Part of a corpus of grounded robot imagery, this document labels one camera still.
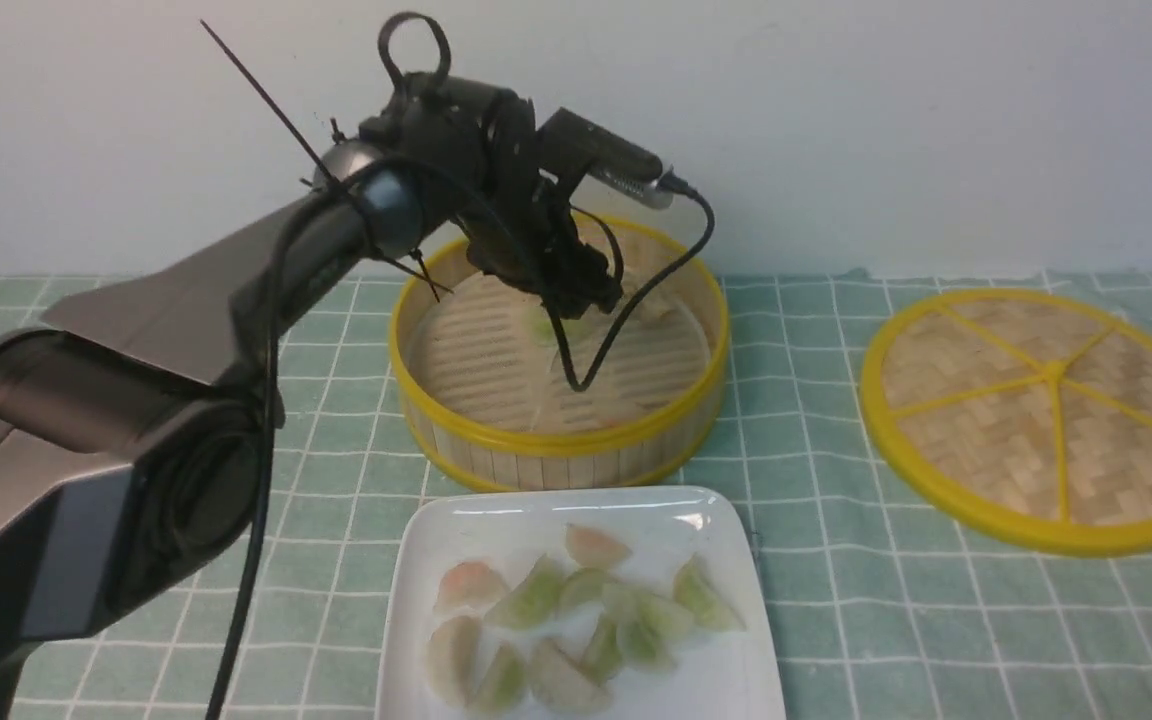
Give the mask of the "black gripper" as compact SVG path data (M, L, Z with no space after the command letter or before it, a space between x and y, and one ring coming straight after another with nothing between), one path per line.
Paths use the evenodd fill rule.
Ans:
M457 223L467 259L563 319L611 313L623 297L605 256L579 238L570 192L541 172L535 105L508 88L414 71L358 126L376 149L425 161L412 174L426 229Z

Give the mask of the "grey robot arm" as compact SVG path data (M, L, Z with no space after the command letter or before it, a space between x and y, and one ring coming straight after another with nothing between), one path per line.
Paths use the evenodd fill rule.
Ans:
M0 719L50 641L91 637L268 516L276 344L362 260L444 223L476 268L559 314L609 311L573 188L655 156L506 88L408 73L293 200L169 268L73 293L0 336Z

